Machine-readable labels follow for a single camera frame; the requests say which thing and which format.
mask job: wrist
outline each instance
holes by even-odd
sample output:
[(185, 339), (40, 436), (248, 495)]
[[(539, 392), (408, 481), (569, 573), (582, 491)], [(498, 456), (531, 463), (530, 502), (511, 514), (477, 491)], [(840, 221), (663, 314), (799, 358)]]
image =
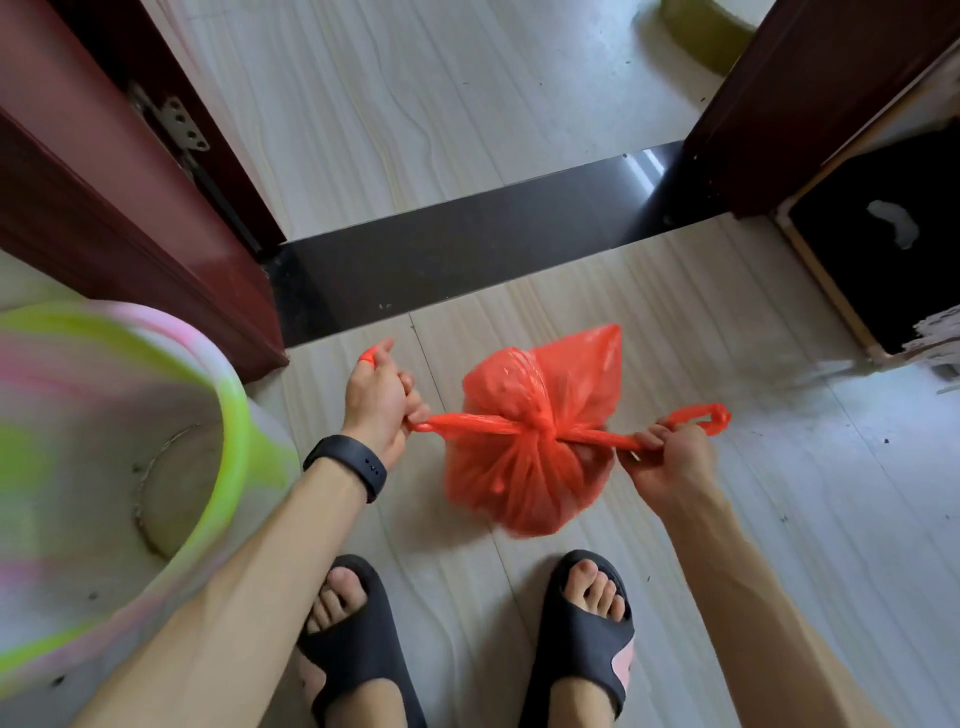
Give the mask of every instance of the wrist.
[(660, 515), (663, 526), (674, 532), (698, 531), (718, 520), (732, 515), (730, 502), (724, 492), (712, 482), (689, 489), (678, 497), (671, 507)]
[(340, 434), (344, 435), (345, 437), (350, 437), (365, 447), (370, 448), (374, 455), (380, 458), (380, 460), (383, 460), (383, 455), (387, 450), (387, 446), (380, 442), (382, 438), (378, 438), (370, 429), (359, 426), (344, 427), (340, 430)]
[(307, 468), (301, 482), (310, 487), (323, 484), (322, 488), (331, 493), (343, 494), (350, 500), (358, 500), (360, 505), (367, 503), (367, 486), (351, 468), (332, 457), (319, 457)]

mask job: foot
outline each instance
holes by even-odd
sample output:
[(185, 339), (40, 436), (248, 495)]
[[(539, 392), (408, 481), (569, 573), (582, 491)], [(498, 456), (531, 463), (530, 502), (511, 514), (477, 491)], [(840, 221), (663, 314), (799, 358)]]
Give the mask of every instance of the foot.
[[(564, 598), (585, 612), (613, 621), (622, 621), (627, 611), (616, 585), (589, 559), (570, 570)], [(582, 677), (562, 678), (550, 689), (549, 728), (610, 726), (614, 716), (607, 691)]]
[[(367, 603), (367, 594), (360, 579), (344, 567), (331, 569), (306, 621), (308, 634), (329, 629), (359, 611)], [(326, 684), (326, 674), (298, 652), (298, 671), (303, 683), (307, 705)], [(405, 726), (403, 698), (396, 683), (390, 680), (371, 680), (357, 689), (341, 695), (326, 709), (326, 723), (337, 726)]]

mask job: plastic bag handle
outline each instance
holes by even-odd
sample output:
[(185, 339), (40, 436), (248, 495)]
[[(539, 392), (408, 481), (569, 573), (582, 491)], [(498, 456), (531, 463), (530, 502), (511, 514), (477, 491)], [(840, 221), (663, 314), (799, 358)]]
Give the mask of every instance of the plastic bag handle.
[[(373, 352), (376, 346), (370, 347), (360, 354), (358, 361), (373, 364)], [(665, 418), (669, 425), (682, 425), (693, 420), (702, 420), (696, 423), (704, 429), (707, 435), (716, 435), (727, 428), (731, 414), (723, 404), (691, 404), (681, 407)], [(508, 420), (499, 415), (468, 415), (462, 413), (434, 415), (425, 423), (408, 423), (407, 426), (414, 432), (482, 432), (490, 435), (518, 435), (530, 430), (529, 425)], [(556, 438), (568, 443), (582, 445), (596, 445), (603, 448), (626, 450), (640, 450), (643, 445), (628, 435), (617, 435), (601, 429), (589, 427), (572, 427), (569, 430), (556, 433)]]

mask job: dark red door frame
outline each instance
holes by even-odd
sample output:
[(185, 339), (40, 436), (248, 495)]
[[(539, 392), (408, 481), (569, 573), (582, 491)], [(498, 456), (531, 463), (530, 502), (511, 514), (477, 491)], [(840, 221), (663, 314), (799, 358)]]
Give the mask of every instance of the dark red door frame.
[(0, 0), (0, 78), (0, 247), (196, 326), (246, 381), (283, 366), (265, 274), (45, 2)]
[(275, 251), (286, 237), (253, 183), (251, 170), (240, 161), (141, 0), (51, 4), (121, 91), (136, 83), (157, 105), (177, 97), (209, 142), (209, 149), (193, 157), (230, 207), (222, 216), (229, 223), (235, 215), (260, 249)]
[(767, 212), (959, 36), (958, 0), (777, 0), (684, 151), (735, 214)]

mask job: black wristband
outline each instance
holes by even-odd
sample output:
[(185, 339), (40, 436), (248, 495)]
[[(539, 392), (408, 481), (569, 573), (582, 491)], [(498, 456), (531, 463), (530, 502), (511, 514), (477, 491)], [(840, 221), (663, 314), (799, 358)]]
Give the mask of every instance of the black wristband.
[(322, 457), (336, 460), (357, 473), (357, 477), (367, 489), (367, 503), (373, 503), (383, 490), (383, 484), (387, 481), (387, 469), (383, 467), (376, 453), (359, 440), (347, 435), (324, 437), (306, 456), (303, 469), (306, 471)]

